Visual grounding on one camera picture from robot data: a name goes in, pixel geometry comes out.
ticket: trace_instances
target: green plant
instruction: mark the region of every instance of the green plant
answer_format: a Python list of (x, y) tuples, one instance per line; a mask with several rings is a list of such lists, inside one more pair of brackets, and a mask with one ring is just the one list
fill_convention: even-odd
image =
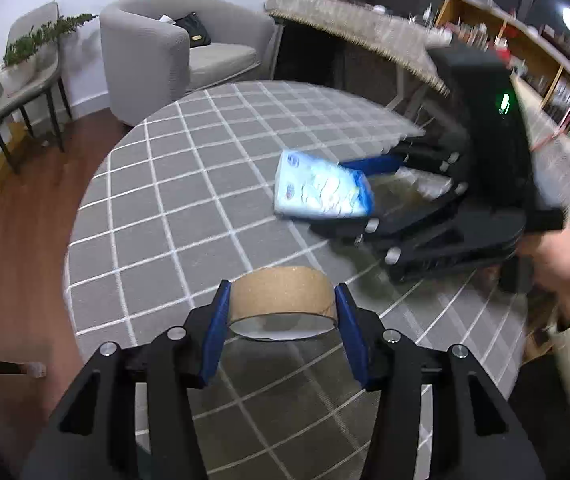
[(8, 49), (3, 56), (5, 66), (19, 64), (38, 52), (44, 44), (55, 41), (59, 36), (65, 36), (75, 32), (87, 22), (91, 22), (98, 16), (96, 14), (79, 14), (78, 16), (61, 16), (55, 22), (43, 23), (41, 27), (21, 36), (8, 45)]

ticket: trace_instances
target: round table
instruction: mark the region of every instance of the round table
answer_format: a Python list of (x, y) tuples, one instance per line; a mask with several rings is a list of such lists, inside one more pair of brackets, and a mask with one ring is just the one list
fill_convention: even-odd
[[(282, 150), (337, 161), (419, 134), (367, 100), (290, 82), (227, 84), (154, 113), (108, 154), (76, 216), (65, 290), (83, 358), (107, 340), (152, 341), (208, 304), (224, 278), (311, 266), (347, 282), (359, 306), (420, 345), (463, 342), (507, 395), (524, 298), (484, 292), (473, 274), (392, 284), (363, 248), (334, 246), (273, 215)], [(149, 447), (138, 386), (137, 439)], [(430, 461), (430, 388), (423, 393), (417, 478)], [(357, 477), (378, 403), (351, 377), (337, 331), (298, 342), (230, 338), (213, 383), (190, 399), (212, 479)]]

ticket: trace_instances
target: green led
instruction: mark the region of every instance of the green led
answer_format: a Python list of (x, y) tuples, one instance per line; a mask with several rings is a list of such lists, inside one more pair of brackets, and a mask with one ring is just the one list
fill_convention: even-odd
[(503, 94), (500, 107), (498, 108), (498, 113), (501, 115), (505, 115), (509, 111), (510, 111), (510, 96), (509, 94)]

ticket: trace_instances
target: cardboard ring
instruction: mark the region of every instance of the cardboard ring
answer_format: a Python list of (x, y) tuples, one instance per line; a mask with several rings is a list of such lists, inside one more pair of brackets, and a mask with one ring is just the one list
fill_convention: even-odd
[(273, 267), (232, 283), (229, 328), (260, 341), (307, 339), (337, 326), (334, 287), (308, 267)]

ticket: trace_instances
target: reddish brown floor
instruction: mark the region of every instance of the reddish brown floor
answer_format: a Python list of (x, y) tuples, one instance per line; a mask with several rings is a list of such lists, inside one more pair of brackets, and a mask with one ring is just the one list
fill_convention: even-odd
[(101, 110), (66, 127), (66, 153), (34, 146), (0, 192), (0, 359), (37, 360), (43, 380), (0, 378), (0, 410), (29, 449), (80, 369), (62, 296), (76, 209), (123, 125)]

